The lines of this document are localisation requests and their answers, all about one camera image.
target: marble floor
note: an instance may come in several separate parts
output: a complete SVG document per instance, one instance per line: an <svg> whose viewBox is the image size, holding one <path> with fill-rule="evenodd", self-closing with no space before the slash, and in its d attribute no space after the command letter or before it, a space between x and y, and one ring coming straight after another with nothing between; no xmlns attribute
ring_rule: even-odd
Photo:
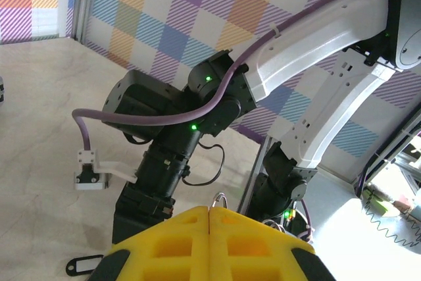
<svg viewBox="0 0 421 281"><path fill-rule="evenodd" d="M0 281L84 280L69 278L68 260L104 253L111 246L114 204L124 182L113 178L103 191L73 189L76 154L82 139L71 112L102 109L111 88L126 71L71 39L0 46L5 103L0 107ZM137 167L145 146L98 121L87 121L101 160ZM228 129L216 139L226 149L220 179L207 187L180 183L175 213L210 205L218 191L236 209L259 145ZM220 164L217 149L197 148L191 182L212 178Z"/></svg>

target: plaid wall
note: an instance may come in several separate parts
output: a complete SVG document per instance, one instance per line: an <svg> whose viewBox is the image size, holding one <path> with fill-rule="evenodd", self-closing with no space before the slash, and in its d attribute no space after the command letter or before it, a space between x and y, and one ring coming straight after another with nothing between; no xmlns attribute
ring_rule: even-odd
<svg viewBox="0 0 421 281"><path fill-rule="evenodd" d="M177 88L215 51L269 30L317 0L93 0L87 46L126 69L140 68ZM336 55L284 83L232 127L261 141L280 138L315 96ZM420 100L421 68L396 74L337 135L322 164L352 179Z"/></svg>
<svg viewBox="0 0 421 281"><path fill-rule="evenodd" d="M0 0L0 43L70 36L74 0Z"/></svg>

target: white floor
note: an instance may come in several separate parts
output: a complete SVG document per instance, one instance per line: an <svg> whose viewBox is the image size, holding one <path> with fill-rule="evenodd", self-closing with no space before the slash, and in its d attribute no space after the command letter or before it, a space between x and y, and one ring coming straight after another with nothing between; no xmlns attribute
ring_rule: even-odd
<svg viewBox="0 0 421 281"><path fill-rule="evenodd" d="M67 261L109 249L123 181L114 180L104 191L73 190L82 140L70 113L76 107L101 109L125 72L71 39L0 46L6 89L0 108L0 281L84 280L66 276ZM100 122L87 125L102 160L138 166L144 146L129 144ZM209 205L217 191L236 209L259 146L233 130L203 142L214 141L227 152L219 181L205 188L180 184L176 213ZM219 162L217 150L198 148L189 179L209 179ZM385 239L361 212L350 186L319 174L306 200L316 252L338 281L419 279L421 245L408 250ZM395 222L400 235L411 239L405 223Z"/></svg>
<svg viewBox="0 0 421 281"><path fill-rule="evenodd" d="M126 71L71 39L0 46L5 103L0 108L0 280L69 278L73 257L104 253L111 246L112 215L123 181L104 191L73 190L77 150L82 148L71 117L76 107L102 109ZM102 160L137 167L145 146L100 122L87 121ZM180 183L175 212L210 205L223 191L236 209L259 145L228 129L216 139L226 149L217 183L190 188ZM214 176L220 152L198 148L190 162L191 182Z"/></svg>

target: checkered backdrop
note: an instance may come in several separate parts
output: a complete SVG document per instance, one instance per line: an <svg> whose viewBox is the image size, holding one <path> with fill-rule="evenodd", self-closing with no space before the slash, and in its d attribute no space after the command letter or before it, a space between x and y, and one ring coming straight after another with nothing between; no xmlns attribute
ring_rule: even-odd
<svg viewBox="0 0 421 281"><path fill-rule="evenodd" d="M70 36L74 0L0 0L0 43Z"/></svg>
<svg viewBox="0 0 421 281"><path fill-rule="evenodd" d="M182 88L190 69L220 49L269 30L317 0L93 0L86 45L130 70ZM232 128L255 141L286 133L323 84L332 55L288 80ZM421 99L421 68L396 74L329 146L322 166L352 180Z"/></svg>

